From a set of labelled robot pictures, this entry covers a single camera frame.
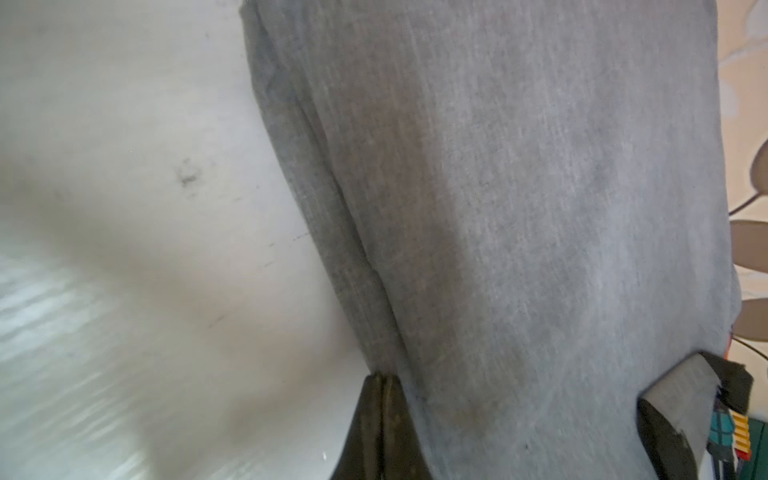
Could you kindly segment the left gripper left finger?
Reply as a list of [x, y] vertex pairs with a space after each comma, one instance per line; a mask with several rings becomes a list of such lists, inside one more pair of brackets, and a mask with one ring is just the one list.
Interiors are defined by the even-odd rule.
[[382, 393], [380, 374], [365, 378], [347, 437], [331, 480], [375, 480], [382, 477]]

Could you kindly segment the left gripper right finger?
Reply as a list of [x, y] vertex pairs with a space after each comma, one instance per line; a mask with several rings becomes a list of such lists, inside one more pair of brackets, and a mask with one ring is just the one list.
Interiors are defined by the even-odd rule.
[[383, 385], [383, 478], [431, 480], [406, 397], [396, 376]]

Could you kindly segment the grey laptop bag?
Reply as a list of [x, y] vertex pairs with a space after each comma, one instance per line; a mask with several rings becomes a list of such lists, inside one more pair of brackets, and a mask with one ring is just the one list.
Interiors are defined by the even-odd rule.
[[435, 479], [652, 479], [643, 390], [723, 353], [712, 1], [246, 1], [252, 88]]

